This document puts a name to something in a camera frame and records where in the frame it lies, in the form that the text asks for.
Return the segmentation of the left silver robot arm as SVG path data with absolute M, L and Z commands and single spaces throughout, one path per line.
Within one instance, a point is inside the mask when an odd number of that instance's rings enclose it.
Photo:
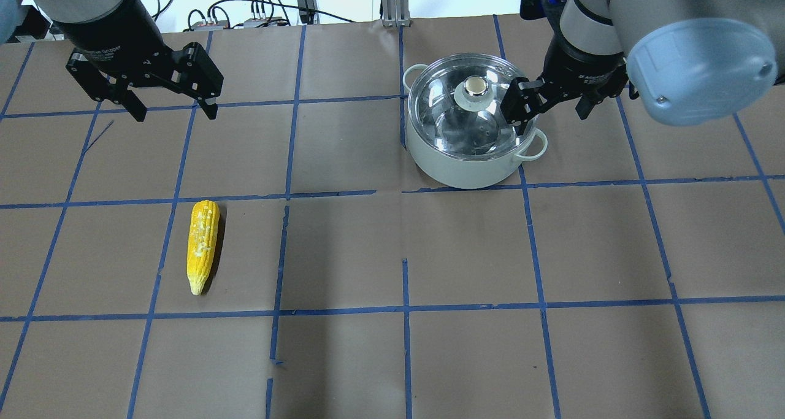
M 141 0 L 33 0 L 73 44 L 66 69 L 95 101 L 123 106 L 137 121 L 147 107 L 137 88 L 165 88 L 195 100 L 208 119 L 224 76 L 198 42 L 180 50 L 165 44 Z M 2 0 L 2 40 L 22 22 L 22 0 Z

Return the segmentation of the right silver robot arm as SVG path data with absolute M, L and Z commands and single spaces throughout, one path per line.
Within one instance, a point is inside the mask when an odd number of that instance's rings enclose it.
M 519 16 L 553 38 L 502 100 L 514 125 L 572 99 L 586 119 L 625 88 L 663 125 L 701 125 L 783 85 L 783 0 L 521 0 Z

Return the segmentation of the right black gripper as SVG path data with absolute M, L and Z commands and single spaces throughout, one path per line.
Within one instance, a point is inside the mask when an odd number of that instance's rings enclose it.
M 546 112 L 546 100 L 580 97 L 575 111 L 580 120 L 585 120 L 595 106 L 619 95 L 628 81 L 622 53 L 591 55 L 563 37 L 553 36 L 539 79 L 513 78 L 500 111 L 516 136 L 524 136 L 528 123 Z

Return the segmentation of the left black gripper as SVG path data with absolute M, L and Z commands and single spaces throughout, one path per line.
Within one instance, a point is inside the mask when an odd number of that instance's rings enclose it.
M 224 75 L 199 42 L 173 51 L 148 24 L 67 24 L 66 38 L 75 46 L 66 70 L 96 101 L 123 106 L 135 121 L 143 122 L 148 109 L 126 85 L 133 83 L 187 95 L 209 120 L 218 116 L 216 99 Z M 107 80 L 107 75 L 117 82 Z

